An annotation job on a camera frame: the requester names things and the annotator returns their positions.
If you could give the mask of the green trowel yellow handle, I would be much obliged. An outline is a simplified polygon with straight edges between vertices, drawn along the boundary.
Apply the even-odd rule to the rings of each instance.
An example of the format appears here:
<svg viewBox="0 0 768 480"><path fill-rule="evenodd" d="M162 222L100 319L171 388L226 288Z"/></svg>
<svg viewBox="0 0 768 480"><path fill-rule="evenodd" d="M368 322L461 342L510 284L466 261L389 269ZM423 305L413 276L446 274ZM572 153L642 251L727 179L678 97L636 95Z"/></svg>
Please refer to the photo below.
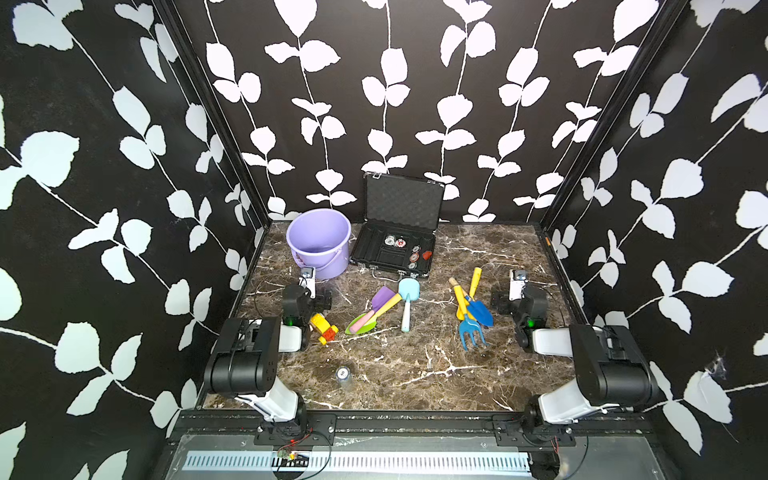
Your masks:
<svg viewBox="0 0 768 480"><path fill-rule="evenodd" d="M373 297L370 310L358 316L345 329L348 335L357 335L373 329L379 317L392 309L402 300L400 294L395 293L388 287L382 287Z"/></svg>

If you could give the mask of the light blue toy shovel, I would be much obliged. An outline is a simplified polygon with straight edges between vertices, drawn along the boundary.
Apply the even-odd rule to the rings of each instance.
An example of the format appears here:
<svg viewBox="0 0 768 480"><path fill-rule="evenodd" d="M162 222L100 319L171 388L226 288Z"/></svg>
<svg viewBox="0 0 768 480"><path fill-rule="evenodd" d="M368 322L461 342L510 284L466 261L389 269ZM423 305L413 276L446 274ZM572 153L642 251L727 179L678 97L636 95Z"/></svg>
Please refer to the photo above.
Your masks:
<svg viewBox="0 0 768 480"><path fill-rule="evenodd" d="M398 293L405 302L401 321L401 331L403 333L408 333L411 324L411 303L417 300L420 296L420 284L415 278L404 278L399 282Z"/></svg>

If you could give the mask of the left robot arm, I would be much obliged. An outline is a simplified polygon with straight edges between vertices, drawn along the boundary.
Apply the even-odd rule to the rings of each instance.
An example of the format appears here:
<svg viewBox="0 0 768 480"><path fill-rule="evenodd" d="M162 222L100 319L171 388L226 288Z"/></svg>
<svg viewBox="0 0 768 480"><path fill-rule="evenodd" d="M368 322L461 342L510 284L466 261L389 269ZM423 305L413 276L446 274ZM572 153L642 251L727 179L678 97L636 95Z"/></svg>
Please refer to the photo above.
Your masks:
<svg viewBox="0 0 768 480"><path fill-rule="evenodd" d="M279 316L227 319L204 370L204 391L244 403L268 422L297 420L303 399L279 379L280 355L307 349L311 321L331 307L328 291L293 284L283 290Z"/></svg>

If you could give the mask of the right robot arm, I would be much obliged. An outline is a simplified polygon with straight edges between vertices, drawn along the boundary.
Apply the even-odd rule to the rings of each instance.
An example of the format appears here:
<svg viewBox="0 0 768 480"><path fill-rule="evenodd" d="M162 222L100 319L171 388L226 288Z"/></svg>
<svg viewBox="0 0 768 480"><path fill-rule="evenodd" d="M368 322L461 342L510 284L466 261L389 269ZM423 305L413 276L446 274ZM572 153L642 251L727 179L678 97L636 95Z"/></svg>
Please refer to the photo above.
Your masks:
<svg viewBox="0 0 768 480"><path fill-rule="evenodd" d="M524 415L528 429L574 424L597 412L636 410L658 398L660 389L650 364L628 328L588 324L549 328L547 292L536 286L523 287L515 299L495 289L490 305L512 317L515 339L524 351L573 361L574 379L531 397Z"/></svg>

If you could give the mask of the blue rake yellow handle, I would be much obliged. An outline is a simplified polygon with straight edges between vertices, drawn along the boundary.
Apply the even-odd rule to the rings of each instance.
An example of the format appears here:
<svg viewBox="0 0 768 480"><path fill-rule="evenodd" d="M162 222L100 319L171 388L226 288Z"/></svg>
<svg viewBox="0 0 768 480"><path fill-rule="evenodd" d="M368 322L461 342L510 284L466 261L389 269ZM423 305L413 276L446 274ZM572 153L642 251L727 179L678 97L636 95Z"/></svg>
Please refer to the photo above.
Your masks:
<svg viewBox="0 0 768 480"><path fill-rule="evenodd" d="M470 341L474 347L478 346L477 340L480 340L484 346L487 345L480 324L470 317L469 310L468 317L465 320L460 321L458 325L458 334L465 351L469 350L467 341Z"/></svg>

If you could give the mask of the purple shovel pink handle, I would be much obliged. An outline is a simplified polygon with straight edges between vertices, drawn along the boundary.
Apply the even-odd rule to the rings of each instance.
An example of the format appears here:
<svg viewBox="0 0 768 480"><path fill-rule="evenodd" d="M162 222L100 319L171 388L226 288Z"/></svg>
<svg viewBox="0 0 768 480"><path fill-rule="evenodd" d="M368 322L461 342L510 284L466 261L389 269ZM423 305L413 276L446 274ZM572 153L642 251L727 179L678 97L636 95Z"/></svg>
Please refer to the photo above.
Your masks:
<svg viewBox="0 0 768 480"><path fill-rule="evenodd" d="M371 305L366 313L359 315L355 318L346 328L345 333L351 335L364 334L376 327L376 321L372 317L376 312L383 307L391 298L395 296L395 292L389 287L381 287L371 300Z"/></svg>

